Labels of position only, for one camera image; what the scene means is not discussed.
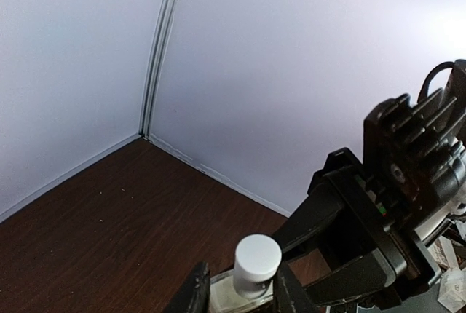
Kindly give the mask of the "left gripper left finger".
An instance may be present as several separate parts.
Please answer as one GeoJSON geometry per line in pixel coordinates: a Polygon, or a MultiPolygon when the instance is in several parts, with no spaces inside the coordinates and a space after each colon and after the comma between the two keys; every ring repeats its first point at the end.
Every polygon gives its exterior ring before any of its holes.
{"type": "Polygon", "coordinates": [[[197,263],[167,305],[167,312],[209,312],[210,269],[207,262],[197,263]]]}

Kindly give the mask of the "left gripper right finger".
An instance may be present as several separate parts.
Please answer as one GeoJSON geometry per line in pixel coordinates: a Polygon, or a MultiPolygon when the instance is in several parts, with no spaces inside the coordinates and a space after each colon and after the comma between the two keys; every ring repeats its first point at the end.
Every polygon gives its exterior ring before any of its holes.
{"type": "Polygon", "coordinates": [[[273,279],[273,309],[280,313],[319,312],[287,264],[279,265],[273,279]]]}

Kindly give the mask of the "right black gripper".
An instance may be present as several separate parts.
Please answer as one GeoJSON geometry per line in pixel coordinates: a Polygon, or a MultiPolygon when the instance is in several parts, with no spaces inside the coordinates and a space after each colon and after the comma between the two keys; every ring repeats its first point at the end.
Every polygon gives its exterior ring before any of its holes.
{"type": "Polygon", "coordinates": [[[308,197],[272,235],[283,257],[302,257],[319,245],[331,273],[305,287],[317,305],[401,304],[441,275],[419,237],[398,229],[373,203],[366,180],[349,149],[329,154],[308,197]]]}

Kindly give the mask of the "white nail polish bottle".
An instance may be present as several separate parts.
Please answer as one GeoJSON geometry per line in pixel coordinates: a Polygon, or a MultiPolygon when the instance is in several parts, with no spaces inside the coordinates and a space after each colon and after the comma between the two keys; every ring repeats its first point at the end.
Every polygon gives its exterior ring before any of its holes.
{"type": "Polygon", "coordinates": [[[209,312],[237,313],[252,312],[270,302],[273,297],[273,281],[270,280],[261,291],[259,298],[243,298],[234,289],[233,270],[229,270],[210,279],[209,312]]]}

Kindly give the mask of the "white nail polish cap brush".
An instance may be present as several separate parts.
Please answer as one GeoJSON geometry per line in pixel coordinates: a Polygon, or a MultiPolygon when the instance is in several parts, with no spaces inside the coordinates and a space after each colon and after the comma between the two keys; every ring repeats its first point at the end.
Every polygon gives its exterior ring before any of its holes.
{"type": "Polygon", "coordinates": [[[271,237],[252,234],[241,239],[234,252],[234,290],[246,299],[262,297],[281,261],[282,250],[271,237]]]}

